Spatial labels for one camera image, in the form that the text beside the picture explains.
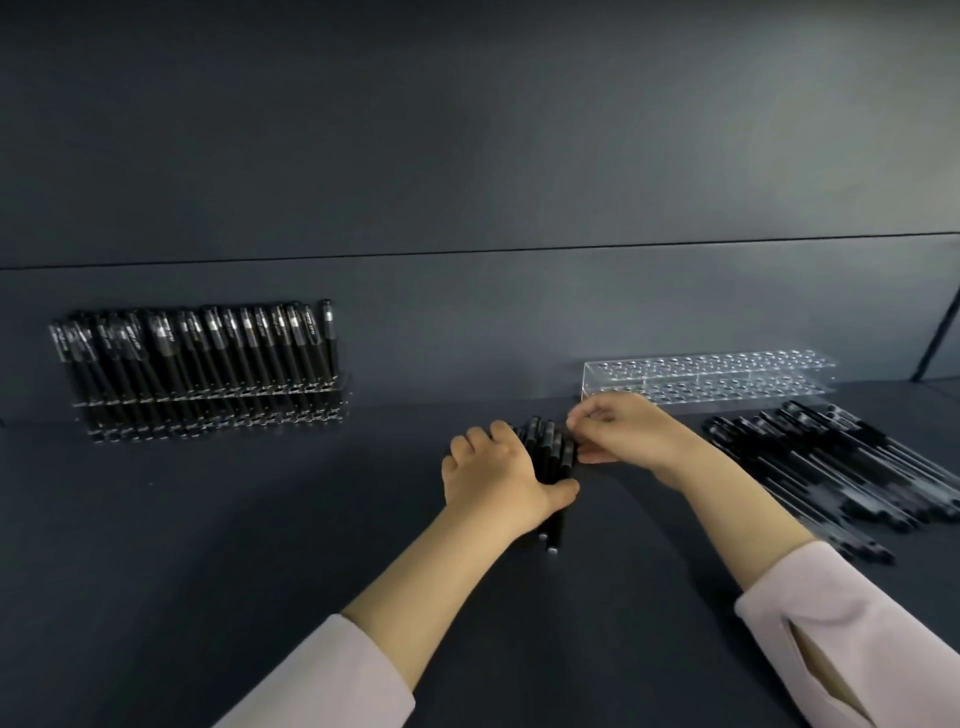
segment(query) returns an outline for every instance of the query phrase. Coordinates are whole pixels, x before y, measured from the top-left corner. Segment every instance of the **hand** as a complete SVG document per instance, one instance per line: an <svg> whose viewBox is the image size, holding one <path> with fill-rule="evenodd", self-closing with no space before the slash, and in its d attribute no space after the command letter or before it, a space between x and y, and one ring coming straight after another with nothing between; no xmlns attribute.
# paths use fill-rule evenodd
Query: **hand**
<svg viewBox="0 0 960 728"><path fill-rule="evenodd" d="M622 460L653 471L666 485L669 474L692 450L706 444L693 430L641 395L605 392L570 410L566 426L582 463Z"/></svg>
<svg viewBox="0 0 960 728"><path fill-rule="evenodd" d="M562 480L543 485L523 443L499 420L490 435L472 427L450 442L441 473L447 508L485 519L491 530L512 541L532 531L577 497L580 484Z"/></svg>

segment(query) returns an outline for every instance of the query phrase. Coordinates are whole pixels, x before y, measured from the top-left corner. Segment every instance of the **shirt cuff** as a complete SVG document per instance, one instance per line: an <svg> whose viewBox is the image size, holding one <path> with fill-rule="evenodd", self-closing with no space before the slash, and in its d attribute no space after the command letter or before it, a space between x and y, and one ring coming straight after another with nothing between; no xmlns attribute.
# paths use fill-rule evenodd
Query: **shirt cuff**
<svg viewBox="0 0 960 728"><path fill-rule="evenodd" d="M414 696L366 633L329 617L216 728L399 728Z"/></svg>

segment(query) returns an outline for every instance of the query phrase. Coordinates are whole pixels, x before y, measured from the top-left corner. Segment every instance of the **panel seam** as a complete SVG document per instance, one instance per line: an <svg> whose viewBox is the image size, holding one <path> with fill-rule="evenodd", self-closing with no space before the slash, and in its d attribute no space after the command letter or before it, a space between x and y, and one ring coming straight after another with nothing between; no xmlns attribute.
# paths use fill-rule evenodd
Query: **panel seam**
<svg viewBox="0 0 960 728"><path fill-rule="evenodd" d="M791 243L791 242L815 242L823 240L863 240L863 239L888 239L888 238L911 238L911 237L936 237L941 235L960 235L960 231L935 231L935 232L892 232L882 235L822 235L814 237L766 237L766 238L744 238L734 240L684 240L678 242L653 242L653 243L611 243L607 245L561 245L549 248L492 248L480 250L462 250L462 251L413 251L408 253L356 253L356 254L336 254L336 255L282 255L278 257L233 257L233 258L204 258L197 260L135 260L130 262L117 263L51 263L49 265L10 265L0 266L0 273L11 271L43 271L43 270L72 270L83 268L119 268L127 266L142 265L205 265L209 263L265 263L296 260L333 260L333 259L352 259L367 257L409 257L414 255L476 255L482 253L551 253L555 251L597 251L623 248L679 248L690 245L742 245L749 243Z"/></svg>

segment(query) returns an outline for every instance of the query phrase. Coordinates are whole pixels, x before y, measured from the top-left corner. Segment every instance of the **light pink shirt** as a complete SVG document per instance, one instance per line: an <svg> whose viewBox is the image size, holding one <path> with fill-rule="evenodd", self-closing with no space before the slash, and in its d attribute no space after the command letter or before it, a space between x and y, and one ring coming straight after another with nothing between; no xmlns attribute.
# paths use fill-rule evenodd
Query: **light pink shirt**
<svg viewBox="0 0 960 728"><path fill-rule="evenodd" d="M736 613L814 728L960 726L960 655L827 544L780 560ZM807 672L788 622L827 655L873 722ZM399 728L413 709L391 662L334 615L215 728Z"/></svg>

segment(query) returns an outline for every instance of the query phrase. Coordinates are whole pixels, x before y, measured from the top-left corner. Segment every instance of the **wrist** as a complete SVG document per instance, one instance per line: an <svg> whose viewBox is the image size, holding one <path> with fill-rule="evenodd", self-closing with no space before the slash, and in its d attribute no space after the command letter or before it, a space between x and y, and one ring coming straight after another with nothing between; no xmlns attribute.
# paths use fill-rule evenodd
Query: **wrist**
<svg viewBox="0 0 960 728"><path fill-rule="evenodd" d="M710 467L710 461L715 455L723 457L720 450L699 435L693 432L690 435L691 437L678 443L667 462L653 469L657 480L684 495L689 488L704 481L701 473L704 468Z"/></svg>
<svg viewBox="0 0 960 728"><path fill-rule="evenodd" d="M435 522L462 533L479 550L494 552L497 556L507 550L517 535L502 518L475 504L449 503Z"/></svg>

